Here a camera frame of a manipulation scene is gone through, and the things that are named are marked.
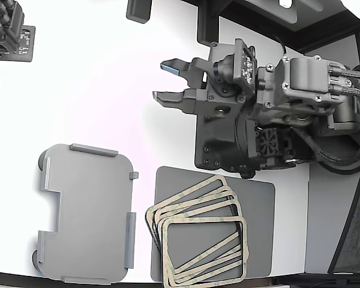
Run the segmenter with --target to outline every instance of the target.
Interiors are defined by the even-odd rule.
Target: gray mat
[[[155,203],[159,203],[211,176],[211,174],[202,172],[161,167],[157,170]],[[243,217],[247,221],[248,248],[250,252],[247,262],[247,278],[267,277],[272,268],[275,187],[271,183],[265,182],[231,177],[226,177],[226,179],[228,186],[238,195]],[[184,197],[180,202],[200,197],[219,186],[219,183],[210,184],[204,189]],[[215,215],[230,216],[230,209],[221,208],[200,216]],[[174,267],[184,264],[207,248],[228,237],[235,230],[236,226],[233,223],[174,225],[168,232],[169,255]],[[232,241],[225,250],[221,250],[219,253],[222,254],[237,244],[238,242]],[[156,282],[162,282],[161,256],[153,242],[151,259],[151,277]],[[240,275],[240,269],[237,268],[215,276],[209,281],[237,278]]]

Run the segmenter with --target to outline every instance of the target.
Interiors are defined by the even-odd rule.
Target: metal bracket
[[[218,42],[219,15],[233,0],[201,0],[197,19],[197,42]]]

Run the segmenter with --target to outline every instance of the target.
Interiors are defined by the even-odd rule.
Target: white wall
[[[324,59],[343,63],[351,69],[360,64],[356,37],[354,35],[307,53],[307,56],[314,55],[320,55]]]

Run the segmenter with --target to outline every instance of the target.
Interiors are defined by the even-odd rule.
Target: black mounting bracket
[[[197,42],[218,42],[219,15],[233,0],[201,0],[197,17]]]
[[[218,42],[219,15],[233,0],[199,0],[195,3],[197,17],[197,42],[210,46]],[[128,0],[127,18],[146,23],[151,17],[152,0]]]
[[[127,18],[144,24],[151,18],[152,0],[128,0]]]

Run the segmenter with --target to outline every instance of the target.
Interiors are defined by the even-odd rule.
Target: circuit board
[[[35,26],[23,26],[16,52],[0,54],[0,61],[31,62],[34,53]]]

